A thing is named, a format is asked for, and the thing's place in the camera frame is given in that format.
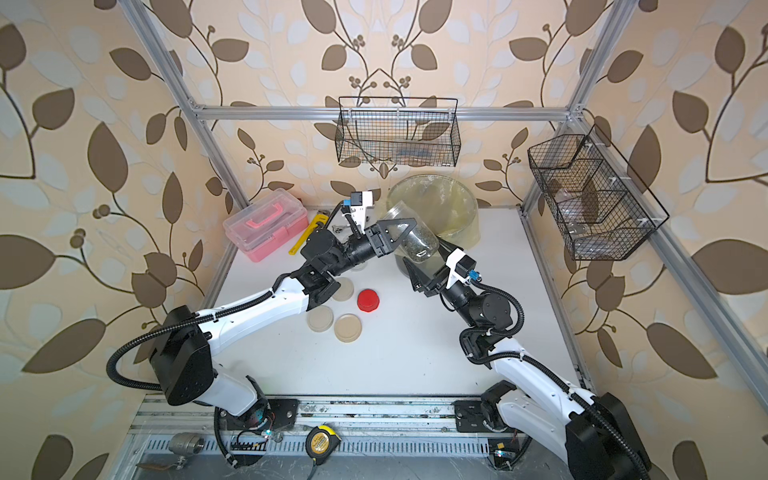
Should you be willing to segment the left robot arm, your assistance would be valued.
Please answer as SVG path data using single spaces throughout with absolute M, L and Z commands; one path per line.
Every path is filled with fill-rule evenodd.
M 336 209 L 351 228 L 345 241 L 327 227 L 318 227 L 300 251 L 301 267 L 279 275 L 270 288 L 220 307 L 172 310 L 163 326 L 128 341 L 111 355 L 106 364 L 108 378 L 123 387 L 160 392 L 172 406 L 205 404 L 246 423 L 265 416 L 267 400 L 256 380 L 235 376 L 215 357 L 278 320 L 323 305 L 340 288 L 337 276 L 391 254 L 418 224 L 406 217 L 360 227 L 351 206 L 339 203 Z M 152 345 L 149 360 L 157 378 L 154 383 L 127 378 L 118 370 L 119 360 L 144 343 Z

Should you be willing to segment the metal mesh trash bin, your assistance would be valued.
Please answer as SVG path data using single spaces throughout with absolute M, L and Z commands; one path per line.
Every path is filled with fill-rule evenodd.
M 472 192 L 445 175 L 420 174 L 392 187 L 382 208 L 385 218 L 418 218 L 420 224 L 395 252 L 396 262 L 406 273 L 405 261 L 433 273 L 442 263 L 440 240 L 464 250 L 480 240 L 479 207 Z

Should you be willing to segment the cream tall jar lid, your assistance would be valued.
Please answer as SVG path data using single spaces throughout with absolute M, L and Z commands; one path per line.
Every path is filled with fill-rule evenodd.
M 329 330 L 334 323 L 334 313 L 327 306 L 318 306 L 307 313 L 307 325 L 316 333 Z

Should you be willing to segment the red jar lid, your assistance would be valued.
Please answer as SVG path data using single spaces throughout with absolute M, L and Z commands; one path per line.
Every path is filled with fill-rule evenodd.
M 373 289 L 364 289 L 357 296 L 357 307 L 360 311 L 370 313 L 380 306 L 380 297 Z

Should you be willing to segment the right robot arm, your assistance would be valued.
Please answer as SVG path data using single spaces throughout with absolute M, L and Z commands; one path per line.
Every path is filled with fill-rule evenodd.
M 647 479 L 652 462 L 624 404 L 566 380 L 517 340 L 521 303 L 483 282 L 476 262 L 442 241 L 443 265 L 428 275 L 403 261 L 414 291 L 437 296 L 467 324 L 459 335 L 465 358 L 502 376 L 489 389 L 489 430 L 522 431 L 567 464 L 575 479 Z

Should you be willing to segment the yellow pipe wrench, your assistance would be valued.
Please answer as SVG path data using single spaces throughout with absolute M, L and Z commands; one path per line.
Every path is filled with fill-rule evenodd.
M 308 240 L 309 236 L 318 228 L 325 226 L 329 220 L 330 212 L 327 210 L 319 210 L 312 220 L 309 222 L 306 229 L 299 236 L 296 243 L 290 248 L 289 254 L 296 255 L 303 245 Z

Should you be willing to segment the pink plastic toolbox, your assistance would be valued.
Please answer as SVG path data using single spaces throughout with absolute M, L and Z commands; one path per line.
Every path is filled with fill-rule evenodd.
M 223 222 L 227 238 L 252 262 L 274 253 L 308 226 L 303 204 L 279 188 Z

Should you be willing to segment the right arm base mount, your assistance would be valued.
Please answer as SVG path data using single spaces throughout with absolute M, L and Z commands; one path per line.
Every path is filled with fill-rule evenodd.
M 459 433 L 519 433 L 502 419 L 499 404 L 508 393 L 517 393 L 513 383 L 502 380 L 485 390 L 479 398 L 453 402 L 456 430 Z

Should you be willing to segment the yellow plastic bin liner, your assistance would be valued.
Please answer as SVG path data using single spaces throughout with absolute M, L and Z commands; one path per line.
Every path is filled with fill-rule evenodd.
M 438 174 L 420 174 L 399 181 L 375 207 L 383 215 L 398 201 L 411 207 L 430 230 L 465 250 L 480 238 L 479 206 L 470 189 Z

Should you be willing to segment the yellow black tape measure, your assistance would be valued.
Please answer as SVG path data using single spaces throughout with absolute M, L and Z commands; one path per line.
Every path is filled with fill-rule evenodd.
M 328 425 L 314 427 L 305 439 L 305 451 L 316 466 L 322 465 L 341 444 L 341 437 Z

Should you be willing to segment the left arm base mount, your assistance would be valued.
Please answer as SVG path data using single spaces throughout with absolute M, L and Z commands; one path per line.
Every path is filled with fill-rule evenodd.
M 223 422 L 224 429 L 229 431 L 280 430 L 295 424 L 298 407 L 299 400 L 295 398 L 260 398 L 255 406 L 240 416 L 216 407 L 215 418 Z

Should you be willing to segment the tan short jar lid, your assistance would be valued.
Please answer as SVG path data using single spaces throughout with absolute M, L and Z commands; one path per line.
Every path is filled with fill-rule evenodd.
M 341 315 L 334 323 L 334 334 L 343 343 L 356 341 L 360 337 L 362 329 L 362 321 L 353 314 Z

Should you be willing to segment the beige jar lid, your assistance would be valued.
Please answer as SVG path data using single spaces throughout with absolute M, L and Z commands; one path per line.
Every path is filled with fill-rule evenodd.
M 338 302 L 344 302 L 352 298 L 354 294 L 353 282 L 348 278 L 338 278 L 339 288 L 333 294 L 332 298 Z

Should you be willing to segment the red lid tea jar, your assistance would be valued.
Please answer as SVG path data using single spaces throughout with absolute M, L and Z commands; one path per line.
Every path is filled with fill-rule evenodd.
M 383 215 L 382 219 L 408 217 L 413 217 L 417 221 L 417 226 L 399 245 L 398 251 L 413 263 L 423 263 L 438 252 L 438 240 L 419 215 L 403 201 L 398 201 Z

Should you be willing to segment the metal pipe fitting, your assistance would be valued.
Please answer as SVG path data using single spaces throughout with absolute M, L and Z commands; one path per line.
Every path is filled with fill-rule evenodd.
M 168 450 L 181 457 L 198 455 L 205 448 L 206 440 L 196 433 L 182 432 L 171 437 Z

